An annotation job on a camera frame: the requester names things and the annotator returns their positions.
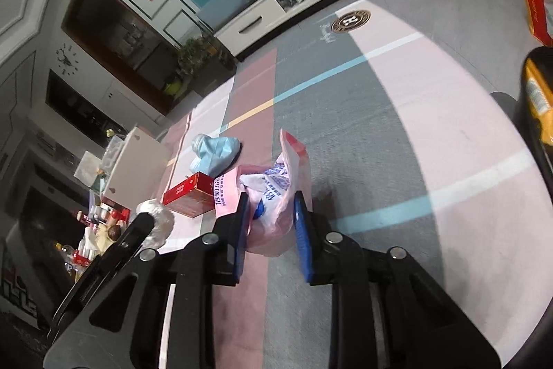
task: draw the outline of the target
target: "metal screw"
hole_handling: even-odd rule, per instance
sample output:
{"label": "metal screw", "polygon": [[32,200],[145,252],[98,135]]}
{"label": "metal screw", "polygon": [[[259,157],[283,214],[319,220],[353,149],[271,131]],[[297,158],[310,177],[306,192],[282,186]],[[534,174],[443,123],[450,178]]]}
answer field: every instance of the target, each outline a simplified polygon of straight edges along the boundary
{"label": "metal screw", "polygon": [[144,249],[140,252],[140,259],[142,261],[150,261],[156,257],[156,251],[154,249]]}
{"label": "metal screw", "polygon": [[219,241],[219,236],[216,233],[207,233],[202,236],[202,242],[207,245],[216,244]]}
{"label": "metal screw", "polygon": [[326,234],[326,241],[328,241],[330,244],[338,244],[341,243],[344,237],[341,235],[341,233],[338,232],[330,232]]}
{"label": "metal screw", "polygon": [[390,255],[396,260],[403,260],[407,256],[407,251],[403,247],[392,247]]}

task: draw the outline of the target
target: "round logo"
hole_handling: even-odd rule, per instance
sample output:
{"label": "round logo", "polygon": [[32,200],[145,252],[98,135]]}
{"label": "round logo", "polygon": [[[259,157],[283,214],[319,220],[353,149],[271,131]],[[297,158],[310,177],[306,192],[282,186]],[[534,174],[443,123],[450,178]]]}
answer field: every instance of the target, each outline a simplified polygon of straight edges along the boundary
{"label": "round logo", "polygon": [[334,21],[332,31],[337,34],[352,31],[355,28],[364,26],[370,18],[371,12],[368,10],[351,11]]}

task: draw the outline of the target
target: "blue face mask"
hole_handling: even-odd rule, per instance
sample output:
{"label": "blue face mask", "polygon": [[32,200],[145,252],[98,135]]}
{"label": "blue face mask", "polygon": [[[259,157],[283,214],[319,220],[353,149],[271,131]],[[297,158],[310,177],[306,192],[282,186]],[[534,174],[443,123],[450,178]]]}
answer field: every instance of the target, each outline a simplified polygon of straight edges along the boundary
{"label": "blue face mask", "polygon": [[192,173],[204,173],[215,178],[232,165],[242,145],[237,138],[211,138],[200,133],[192,140],[191,147],[197,155],[190,164]]}

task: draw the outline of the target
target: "pink plastic bag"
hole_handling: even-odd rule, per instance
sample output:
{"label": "pink plastic bag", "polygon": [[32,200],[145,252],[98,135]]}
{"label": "pink plastic bag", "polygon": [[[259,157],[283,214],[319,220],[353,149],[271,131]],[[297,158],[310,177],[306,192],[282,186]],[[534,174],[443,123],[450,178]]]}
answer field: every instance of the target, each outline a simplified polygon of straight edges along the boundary
{"label": "pink plastic bag", "polygon": [[311,168],[305,146],[282,129],[280,146],[282,153],[273,167],[240,165],[213,184],[217,217],[236,212],[240,194],[248,193],[248,252],[267,257],[281,255],[295,242],[292,215],[296,191],[303,192],[312,211]]}

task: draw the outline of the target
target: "red box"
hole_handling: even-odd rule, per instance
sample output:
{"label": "red box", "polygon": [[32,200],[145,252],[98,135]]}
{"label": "red box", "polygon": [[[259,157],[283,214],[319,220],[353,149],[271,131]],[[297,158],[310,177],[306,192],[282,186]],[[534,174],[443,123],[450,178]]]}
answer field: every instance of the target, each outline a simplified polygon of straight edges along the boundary
{"label": "red box", "polygon": [[213,180],[203,173],[195,173],[163,195],[163,205],[190,218],[215,208]]}

